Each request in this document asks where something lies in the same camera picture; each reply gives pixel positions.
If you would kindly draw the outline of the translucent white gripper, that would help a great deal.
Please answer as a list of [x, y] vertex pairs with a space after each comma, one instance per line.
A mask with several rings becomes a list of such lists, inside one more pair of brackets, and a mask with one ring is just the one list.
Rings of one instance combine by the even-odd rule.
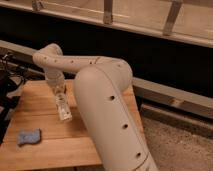
[[53, 93], [60, 120], [70, 121], [72, 119], [72, 113], [66, 95], [66, 87], [56, 86], [53, 88]]

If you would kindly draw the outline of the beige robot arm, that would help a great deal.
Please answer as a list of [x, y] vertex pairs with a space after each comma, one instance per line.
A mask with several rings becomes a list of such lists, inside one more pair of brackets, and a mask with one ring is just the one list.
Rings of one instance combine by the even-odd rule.
[[51, 84], [73, 73], [74, 97], [105, 171], [159, 171], [122, 93], [132, 84], [132, 69], [123, 59], [65, 56], [56, 44], [33, 54]]

